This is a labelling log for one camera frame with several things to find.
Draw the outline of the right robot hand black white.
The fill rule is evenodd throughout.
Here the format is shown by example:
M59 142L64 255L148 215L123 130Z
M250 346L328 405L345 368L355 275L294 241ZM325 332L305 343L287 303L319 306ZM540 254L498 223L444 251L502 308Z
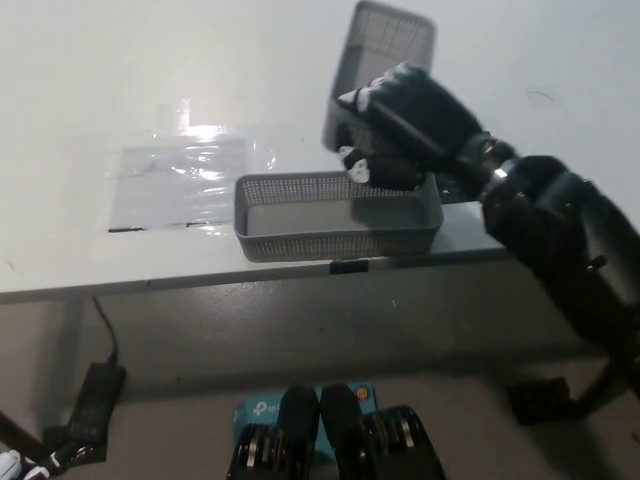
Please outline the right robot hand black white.
M482 167L463 159L481 124L424 69L401 63L336 105L354 131L338 149L353 182L412 191L429 173L443 173L469 196L487 182Z

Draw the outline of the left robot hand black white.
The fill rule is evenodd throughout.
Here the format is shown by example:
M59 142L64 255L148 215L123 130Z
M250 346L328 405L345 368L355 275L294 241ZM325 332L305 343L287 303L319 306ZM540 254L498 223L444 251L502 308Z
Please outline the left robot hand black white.
M68 468L55 454L41 461L32 460L17 450L1 453L1 480L47 480L64 474Z

